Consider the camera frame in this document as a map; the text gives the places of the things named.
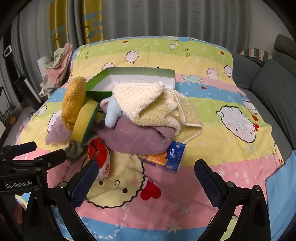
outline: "blue plush toy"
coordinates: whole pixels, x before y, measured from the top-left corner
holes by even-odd
[[[103,99],[100,103],[101,109],[106,113],[105,126],[112,128],[116,125],[119,117],[125,116],[121,111],[117,101],[112,95],[109,98]]]

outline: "metal bolt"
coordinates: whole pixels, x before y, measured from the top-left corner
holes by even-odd
[[[257,191],[261,191],[261,187],[260,186],[258,186],[258,185],[255,185],[255,187],[254,187]]]
[[[34,187],[33,187],[33,191],[34,191],[34,192],[37,191],[38,189],[39,189],[38,186],[34,186]]]
[[[234,187],[234,183],[233,182],[227,182],[226,185],[230,188],[233,188]]]
[[[61,182],[60,184],[59,184],[59,187],[60,188],[64,188],[65,186],[67,186],[67,182]]]

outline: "yellow curtain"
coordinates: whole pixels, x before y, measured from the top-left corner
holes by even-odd
[[[49,27],[52,51],[68,43],[67,0],[52,0],[49,9]]]
[[[104,40],[101,0],[82,0],[82,18],[84,44]]]

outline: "purple towel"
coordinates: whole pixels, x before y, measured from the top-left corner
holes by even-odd
[[[121,153],[157,155],[167,150],[174,140],[174,129],[162,126],[137,126],[120,117],[113,128],[97,127],[97,135],[110,149]]]

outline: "floor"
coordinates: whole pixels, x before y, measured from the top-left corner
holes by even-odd
[[[17,134],[20,130],[20,127],[23,123],[24,120],[28,118],[31,112],[33,112],[34,109],[32,107],[28,107],[22,110],[21,114],[19,115],[17,122],[12,126],[8,137],[6,138],[4,145],[14,145],[17,141]]]

